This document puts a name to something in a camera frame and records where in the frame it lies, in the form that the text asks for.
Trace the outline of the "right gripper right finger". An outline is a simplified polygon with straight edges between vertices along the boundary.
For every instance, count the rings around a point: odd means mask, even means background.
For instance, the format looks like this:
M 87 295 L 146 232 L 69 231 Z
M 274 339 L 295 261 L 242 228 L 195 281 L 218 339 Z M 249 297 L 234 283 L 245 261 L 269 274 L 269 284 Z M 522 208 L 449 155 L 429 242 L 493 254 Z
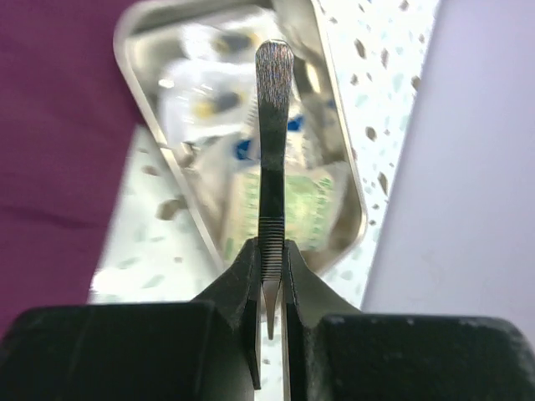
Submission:
M 287 400 L 531 400 L 534 353 L 500 318 L 360 312 L 311 272 L 283 263 Z

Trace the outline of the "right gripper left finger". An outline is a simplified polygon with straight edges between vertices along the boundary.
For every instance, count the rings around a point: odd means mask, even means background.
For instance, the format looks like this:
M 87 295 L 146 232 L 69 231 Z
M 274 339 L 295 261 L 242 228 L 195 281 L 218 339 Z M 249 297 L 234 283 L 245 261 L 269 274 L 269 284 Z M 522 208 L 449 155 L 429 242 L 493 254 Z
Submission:
M 4 400 L 251 400 L 259 262 L 245 242 L 189 302 L 35 307 L 1 341 Z

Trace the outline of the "green gauze bag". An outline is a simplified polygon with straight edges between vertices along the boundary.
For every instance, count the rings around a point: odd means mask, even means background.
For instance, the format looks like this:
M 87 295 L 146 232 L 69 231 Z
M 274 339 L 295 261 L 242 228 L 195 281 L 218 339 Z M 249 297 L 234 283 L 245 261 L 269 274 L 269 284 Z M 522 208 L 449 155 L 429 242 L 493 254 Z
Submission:
M 343 190 L 332 168 L 292 171 L 285 180 L 286 237 L 302 251 L 316 251 L 328 242 L 339 212 Z M 260 170 L 257 166 L 234 175 L 230 205 L 222 235 L 225 261 L 232 261 L 244 241 L 257 235 Z

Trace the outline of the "clear pouch with small parts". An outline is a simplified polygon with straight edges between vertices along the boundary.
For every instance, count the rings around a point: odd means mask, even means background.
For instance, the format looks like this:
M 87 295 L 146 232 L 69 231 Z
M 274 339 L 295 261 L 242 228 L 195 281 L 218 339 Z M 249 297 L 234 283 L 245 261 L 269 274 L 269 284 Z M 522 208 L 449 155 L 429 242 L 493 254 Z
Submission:
M 158 79 L 157 119 L 169 145 L 237 132 L 256 88 L 252 63 L 181 58 Z

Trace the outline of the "purple cloth mat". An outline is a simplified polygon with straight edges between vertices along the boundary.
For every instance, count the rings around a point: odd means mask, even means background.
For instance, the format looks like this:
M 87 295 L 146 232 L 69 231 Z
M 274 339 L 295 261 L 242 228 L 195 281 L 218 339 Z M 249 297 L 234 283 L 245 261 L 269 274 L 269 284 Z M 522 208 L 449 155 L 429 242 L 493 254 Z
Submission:
M 112 37 L 126 1 L 1 4 L 1 325 L 85 302 L 138 112 Z

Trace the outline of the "metal tray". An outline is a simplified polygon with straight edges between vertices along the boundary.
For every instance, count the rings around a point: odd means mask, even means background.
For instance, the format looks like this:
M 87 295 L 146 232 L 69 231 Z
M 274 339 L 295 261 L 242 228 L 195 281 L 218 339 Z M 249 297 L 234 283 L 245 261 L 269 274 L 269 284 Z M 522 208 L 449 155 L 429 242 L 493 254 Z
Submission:
M 217 272 L 225 269 L 221 238 L 227 204 L 212 201 L 192 169 L 198 149 L 169 145 L 157 117 L 157 78 L 172 60 L 184 56 L 178 29 L 184 23 L 236 21 L 255 7 L 273 10 L 296 54 L 297 90 L 312 107 L 313 127 L 327 163 L 343 161 L 350 171 L 341 211 L 327 246 L 306 251 L 315 272 L 325 272 L 358 245 L 367 216 L 364 194 L 350 145 L 348 124 L 329 47 L 327 23 L 317 1 L 140 1 L 120 16 L 114 33 L 115 60 L 145 119 L 157 151 L 162 155 L 192 214 Z

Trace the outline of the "dark tweezers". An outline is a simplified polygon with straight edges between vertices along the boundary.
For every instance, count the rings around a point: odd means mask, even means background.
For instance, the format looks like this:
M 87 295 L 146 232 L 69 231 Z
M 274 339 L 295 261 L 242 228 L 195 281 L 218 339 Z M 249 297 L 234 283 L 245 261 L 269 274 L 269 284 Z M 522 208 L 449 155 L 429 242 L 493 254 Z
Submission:
M 255 56 L 260 134 L 258 246 L 267 335 L 274 335 L 285 242 L 285 150 L 292 88 L 293 52 L 282 40 L 268 40 Z

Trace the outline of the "clear bag blue white gloves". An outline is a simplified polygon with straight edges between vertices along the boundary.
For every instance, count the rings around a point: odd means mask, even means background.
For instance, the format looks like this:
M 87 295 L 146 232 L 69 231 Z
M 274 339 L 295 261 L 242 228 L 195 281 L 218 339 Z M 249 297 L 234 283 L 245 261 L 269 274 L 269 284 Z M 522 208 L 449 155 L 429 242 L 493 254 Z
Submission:
M 206 162 L 229 159 L 257 161 L 260 159 L 260 135 L 257 122 L 248 131 L 207 140 L 193 157 L 190 169 L 200 170 Z M 312 169 L 324 162 L 317 135 L 311 131 L 302 113 L 291 114 L 287 125 L 285 160 L 292 165 Z

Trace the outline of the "white pouch with dark item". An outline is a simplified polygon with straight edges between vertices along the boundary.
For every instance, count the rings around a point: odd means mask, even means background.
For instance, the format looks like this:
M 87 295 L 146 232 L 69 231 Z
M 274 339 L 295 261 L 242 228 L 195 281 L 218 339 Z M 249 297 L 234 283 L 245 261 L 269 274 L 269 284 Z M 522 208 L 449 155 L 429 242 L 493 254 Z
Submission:
M 217 22 L 214 18 L 179 28 L 185 55 L 223 63 L 252 63 L 258 47 L 270 39 L 283 39 L 275 14 L 252 13 Z

